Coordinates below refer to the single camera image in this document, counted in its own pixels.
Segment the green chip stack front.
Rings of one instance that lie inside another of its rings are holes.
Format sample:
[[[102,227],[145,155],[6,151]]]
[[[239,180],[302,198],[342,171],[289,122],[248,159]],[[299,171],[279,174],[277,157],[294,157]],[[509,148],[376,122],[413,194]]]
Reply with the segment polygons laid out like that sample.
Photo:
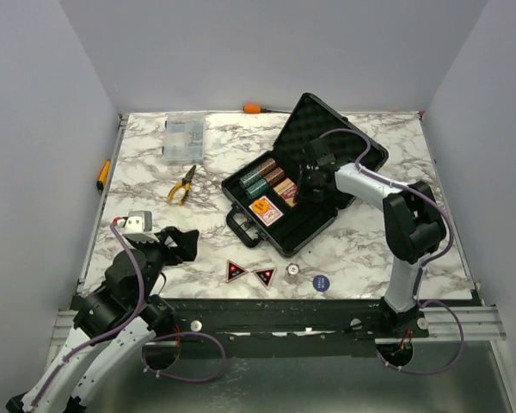
[[[269,188],[270,184],[268,183],[268,181],[265,178],[262,178],[246,189],[246,195],[250,199],[256,199],[262,194],[264,194]]]

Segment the white poker chip stack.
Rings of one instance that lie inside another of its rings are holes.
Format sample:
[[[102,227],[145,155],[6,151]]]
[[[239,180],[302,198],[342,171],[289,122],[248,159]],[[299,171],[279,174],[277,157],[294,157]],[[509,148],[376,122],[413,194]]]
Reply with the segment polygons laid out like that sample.
[[[295,284],[298,281],[300,267],[296,263],[289,263],[285,269],[284,280],[288,284]]]

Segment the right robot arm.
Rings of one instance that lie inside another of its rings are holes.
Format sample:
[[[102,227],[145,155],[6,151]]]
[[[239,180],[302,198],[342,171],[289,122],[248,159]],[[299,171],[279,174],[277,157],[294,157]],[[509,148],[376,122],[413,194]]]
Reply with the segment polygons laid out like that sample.
[[[448,215],[425,182],[393,181],[358,163],[299,166],[298,200],[319,202],[338,193],[350,194],[383,213],[393,263],[378,326],[387,336],[400,336],[409,327],[408,313],[418,307],[428,263],[446,254],[453,244]]]

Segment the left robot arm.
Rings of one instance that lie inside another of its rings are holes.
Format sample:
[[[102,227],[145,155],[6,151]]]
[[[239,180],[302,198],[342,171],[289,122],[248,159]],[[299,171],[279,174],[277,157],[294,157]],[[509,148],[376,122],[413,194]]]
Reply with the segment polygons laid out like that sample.
[[[83,299],[55,360],[31,390],[7,402],[7,411],[84,412],[126,358],[174,332],[174,309],[151,290],[164,267],[195,260],[199,232],[132,230],[133,222],[111,224],[123,250]]]

